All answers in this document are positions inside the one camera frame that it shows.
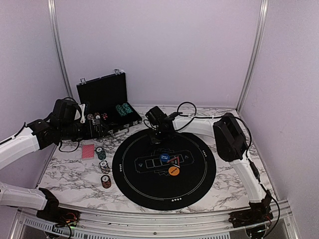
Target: black cable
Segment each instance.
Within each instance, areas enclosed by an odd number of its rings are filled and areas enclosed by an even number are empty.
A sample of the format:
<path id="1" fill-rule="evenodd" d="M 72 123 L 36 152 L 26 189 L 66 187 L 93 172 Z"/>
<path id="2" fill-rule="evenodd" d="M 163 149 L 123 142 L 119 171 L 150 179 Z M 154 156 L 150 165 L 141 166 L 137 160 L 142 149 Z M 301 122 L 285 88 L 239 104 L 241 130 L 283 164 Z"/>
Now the black cable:
<path id="1" fill-rule="evenodd" d="M 274 226 L 269 230 L 269 232 L 267 232 L 267 233 L 265 234 L 264 238 L 266 238 L 266 236 L 268 236 L 268 235 L 274 230 L 274 228 L 277 226 L 277 224 L 278 224 L 278 222 L 279 222 L 279 219 L 280 219 L 280 206 L 279 206 L 277 200 L 274 199 L 274 197 L 271 195 L 271 193 L 266 190 L 266 188 L 264 187 L 264 185 L 262 185 L 262 184 L 260 184 L 260 185 L 261 185 L 261 187 L 263 188 L 263 190 L 265 191 L 265 193 L 266 193 L 269 197 L 271 197 L 272 200 L 274 200 L 274 202 L 276 203 L 277 208 L 278 208 L 278 218 L 277 218 L 276 223 L 274 224 Z"/>
<path id="2" fill-rule="evenodd" d="M 236 116 L 217 116 L 217 117 L 214 117 L 214 119 L 221 119 L 221 118 L 234 118 L 234 119 L 237 119 L 239 121 L 241 121 L 244 125 L 244 127 L 246 128 L 247 132 L 248 132 L 248 135 L 249 135 L 249 144 L 248 144 L 248 147 L 247 147 L 247 150 L 246 150 L 246 157 L 248 158 L 248 150 L 252 144 L 252 137 L 251 137 L 251 132 L 248 128 L 248 126 L 246 125 L 246 123 L 239 117 L 236 117 Z"/>
<path id="3" fill-rule="evenodd" d="M 22 132 L 22 130 L 25 128 L 25 125 L 26 125 L 26 123 L 24 122 L 22 128 L 21 128 L 13 137 L 17 137 L 17 136 Z M 0 145 L 2 145 L 2 144 L 4 144 L 4 143 L 7 143 L 7 142 L 9 142 L 10 140 L 12 140 L 12 137 L 11 137 L 11 138 L 7 138 L 7 139 L 5 139 L 4 141 L 1 141 L 1 142 L 0 142 Z"/>
<path id="4" fill-rule="evenodd" d="M 145 126 L 146 126 L 147 128 L 156 129 L 156 128 L 151 124 L 151 122 L 150 122 L 148 119 L 143 120 L 143 122 L 144 122 L 144 124 L 145 124 Z"/>
<path id="5" fill-rule="evenodd" d="M 61 142 L 60 142 L 60 147 L 59 147 L 59 151 L 60 151 L 60 152 L 62 152 L 62 153 L 72 153 L 72 152 L 76 151 L 76 150 L 79 148 L 80 142 L 78 142 L 78 146 L 76 146 L 75 150 L 72 150 L 72 151 L 63 151 L 63 150 L 61 150 L 62 145 L 63 145 L 63 143 L 62 143 L 62 141 L 61 141 Z"/>
<path id="6" fill-rule="evenodd" d="M 50 119 L 51 115 L 52 113 L 50 113 L 46 118 L 44 118 L 43 121 L 47 122 Z"/>
<path id="7" fill-rule="evenodd" d="M 183 103 L 181 103 L 178 107 L 177 107 L 177 113 L 179 113 L 179 108 L 182 106 L 182 105 L 185 105 L 185 104 L 190 104 L 194 107 L 195 109 L 195 112 L 194 112 L 194 116 L 197 114 L 197 108 L 196 108 L 196 105 L 192 102 L 189 102 L 189 101 L 185 101 Z"/>
<path id="8" fill-rule="evenodd" d="M 74 102 L 76 102 L 76 100 L 74 99 L 74 98 L 72 98 L 72 97 L 65 97 L 65 98 L 63 98 L 64 100 L 66 100 L 66 99 L 70 99 L 70 100 L 73 100 Z"/>
<path id="9" fill-rule="evenodd" d="M 185 105 L 185 104 L 190 104 L 190 105 L 192 105 L 192 106 L 194 107 L 194 110 L 195 110 L 194 116 L 195 116 L 195 115 L 197 114 L 197 107 L 196 107 L 196 105 L 195 105 L 194 103 L 189 102 L 189 101 L 185 101 L 185 102 L 181 103 L 181 104 L 177 107 L 177 113 L 180 113 L 180 112 L 179 112 L 179 108 L 180 108 L 182 105 Z M 186 123 L 182 128 L 175 129 L 175 132 L 180 131 L 180 130 L 184 129 L 185 127 L 189 126 L 189 124 L 192 123 L 193 120 L 194 120 L 194 117 L 193 117 L 188 123 Z"/>
<path id="10" fill-rule="evenodd" d="M 22 132 L 22 130 L 25 128 L 25 125 L 26 125 L 26 123 L 24 122 L 22 128 L 18 131 L 18 133 L 16 133 L 16 134 L 14 135 L 14 137 L 17 137 L 17 136 Z"/>
<path id="11" fill-rule="evenodd" d="M 70 227 L 70 225 L 65 221 L 65 220 L 58 220 L 59 222 L 62 222 L 63 224 L 64 224 L 64 226 L 67 226 L 68 228 L 69 228 L 69 230 L 70 230 L 70 235 L 69 235 L 69 237 L 67 238 L 67 239 L 71 239 L 71 237 L 72 237 L 72 229 L 71 229 L 71 227 Z"/>
<path id="12" fill-rule="evenodd" d="M 195 119 L 212 119 L 212 116 L 194 116 Z"/>

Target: white wall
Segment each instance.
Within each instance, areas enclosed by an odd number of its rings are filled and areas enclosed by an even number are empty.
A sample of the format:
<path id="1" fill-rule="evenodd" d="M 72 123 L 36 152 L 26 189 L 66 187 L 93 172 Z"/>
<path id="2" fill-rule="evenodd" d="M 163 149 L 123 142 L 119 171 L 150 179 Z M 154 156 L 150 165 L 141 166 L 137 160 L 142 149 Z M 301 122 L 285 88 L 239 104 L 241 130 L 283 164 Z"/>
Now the white wall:
<path id="1" fill-rule="evenodd" d="M 259 0 L 59 0 L 73 94 L 80 78 L 128 73 L 135 105 L 235 108 L 257 28 Z"/>
<path id="2" fill-rule="evenodd" d="M 242 116 L 302 239 L 319 238 L 319 2 L 270 1 Z"/>
<path id="3" fill-rule="evenodd" d="M 0 140 L 26 121 L 46 117 L 66 93 L 58 67 L 47 1 L 2 0 L 0 7 Z M 0 181 L 35 187 L 52 147 L 0 171 Z M 7 239 L 16 209 L 0 209 L 0 239 Z"/>

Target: marble table surface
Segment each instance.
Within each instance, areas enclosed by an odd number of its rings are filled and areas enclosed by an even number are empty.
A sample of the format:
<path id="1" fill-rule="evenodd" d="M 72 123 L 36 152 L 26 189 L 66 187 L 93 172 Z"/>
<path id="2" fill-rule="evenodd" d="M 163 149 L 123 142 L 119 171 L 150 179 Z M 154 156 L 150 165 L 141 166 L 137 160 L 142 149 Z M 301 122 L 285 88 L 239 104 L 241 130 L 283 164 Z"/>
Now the marble table surface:
<path id="1" fill-rule="evenodd" d="M 151 107 L 135 107 L 143 119 L 145 119 L 145 113 L 150 108 Z M 167 114 L 176 111 L 176 107 L 160 108 Z M 197 110 L 199 114 L 208 116 L 219 116 L 226 112 L 231 112 L 238 116 L 235 110 L 229 109 L 198 108 Z M 190 114 L 193 112 L 193 109 L 191 107 L 185 107 L 182 108 L 181 111 L 185 114 Z M 62 204 L 116 212 L 200 213 L 248 206 L 249 200 L 247 193 L 235 170 L 229 163 L 223 161 L 218 156 L 214 139 L 202 136 L 201 138 L 207 143 L 214 154 L 217 173 L 213 186 L 209 192 L 196 203 L 174 211 L 156 211 L 141 207 L 123 195 L 114 182 L 112 172 L 109 174 L 112 186 L 109 189 L 103 188 L 100 181 L 103 174 L 98 167 L 100 160 L 96 153 L 94 159 L 82 160 L 81 146 L 83 144 L 93 143 L 95 144 L 95 147 L 103 147 L 107 153 L 106 160 L 110 167 L 112 167 L 112 159 L 118 146 L 128 136 L 144 128 L 146 128 L 146 126 L 142 123 L 131 127 L 130 132 L 123 136 L 116 138 L 108 136 L 103 139 L 82 141 L 80 147 L 71 153 L 63 153 L 56 150 L 41 179 L 39 187 L 50 190 Z M 65 142 L 62 150 L 71 151 L 76 145 L 77 143 Z M 273 192 L 263 163 L 254 145 L 250 148 L 250 153 L 252 160 L 259 169 L 263 184 Z"/>

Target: poker chip case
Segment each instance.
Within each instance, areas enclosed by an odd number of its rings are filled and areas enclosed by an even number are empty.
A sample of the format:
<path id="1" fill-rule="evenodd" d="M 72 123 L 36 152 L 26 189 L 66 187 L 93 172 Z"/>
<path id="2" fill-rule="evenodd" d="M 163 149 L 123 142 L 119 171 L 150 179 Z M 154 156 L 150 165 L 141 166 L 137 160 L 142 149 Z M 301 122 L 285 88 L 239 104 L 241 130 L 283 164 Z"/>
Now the poker chip case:
<path id="1" fill-rule="evenodd" d="M 85 81 L 77 85 L 81 104 L 86 104 L 86 114 L 99 113 L 109 127 L 107 135 L 142 122 L 142 118 L 128 102 L 126 73 L 115 74 Z"/>

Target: stack of poker chips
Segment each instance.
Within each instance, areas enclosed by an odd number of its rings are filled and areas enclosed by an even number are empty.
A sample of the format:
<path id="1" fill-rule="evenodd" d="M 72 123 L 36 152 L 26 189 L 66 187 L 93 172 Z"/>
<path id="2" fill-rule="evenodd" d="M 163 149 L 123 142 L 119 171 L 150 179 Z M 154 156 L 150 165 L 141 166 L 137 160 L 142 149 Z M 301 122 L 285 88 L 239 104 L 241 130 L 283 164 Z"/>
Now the stack of poker chips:
<path id="1" fill-rule="evenodd" d="M 92 124 L 95 125 L 94 116 L 93 116 L 92 114 L 88 114 L 88 115 L 86 116 L 86 118 L 87 118 L 88 120 L 91 120 L 91 121 L 92 121 Z"/>
<path id="2" fill-rule="evenodd" d="M 103 117 L 104 120 L 106 120 L 108 118 L 108 115 L 106 113 L 103 113 L 102 117 Z"/>
<path id="3" fill-rule="evenodd" d="M 95 149 L 95 152 L 96 152 L 96 154 L 98 155 L 98 158 L 99 158 L 100 160 L 106 159 L 106 152 L 105 152 L 104 148 L 102 148 L 102 147 L 97 147 L 97 148 Z"/>
<path id="4" fill-rule="evenodd" d="M 103 188 L 110 188 L 112 183 L 111 183 L 111 179 L 108 175 L 103 175 L 101 177 L 101 182 L 102 182 L 102 186 Z"/>
<path id="5" fill-rule="evenodd" d="M 133 113 L 133 110 L 131 109 L 131 107 L 127 104 L 127 103 L 124 103 L 122 104 L 122 108 L 125 110 L 126 113 Z"/>
<path id="6" fill-rule="evenodd" d="M 125 112 L 125 110 L 123 109 L 122 106 L 117 105 L 117 106 L 115 106 L 115 108 L 116 108 L 116 111 L 120 114 L 120 116 L 123 117 L 123 116 L 127 115 L 127 113 Z"/>
<path id="7" fill-rule="evenodd" d="M 101 118 L 100 113 L 94 113 L 94 118 L 95 119 L 100 119 Z"/>
<path id="8" fill-rule="evenodd" d="M 105 160 L 99 163 L 99 168 L 103 174 L 108 174 L 109 172 L 111 172 L 111 168 L 109 167 L 108 162 Z"/>
<path id="9" fill-rule="evenodd" d="M 111 168 L 110 168 L 108 162 L 106 160 L 104 160 L 104 159 L 106 159 L 106 152 L 105 152 L 104 148 L 102 148 L 102 147 L 97 147 L 95 149 L 95 152 L 98 155 L 98 158 L 100 160 L 102 160 L 99 163 L 99 168 L 100 168 L 101 172 L 104 174 L 101 177 L 102 186 L 103 186 L 103 188 L 110 188 L 112 185 L 111 178 L 107 174 L 111 172 Z"/>
<path id="10" fill-rule="evenodd" d="M 129 106 L 129 104 L 124 103 L 122 105 L 115 106 L 117 112 L 120 114 L 120 116 L 126 116 L 127 114 L 133 113 L 133 110 Z"/>

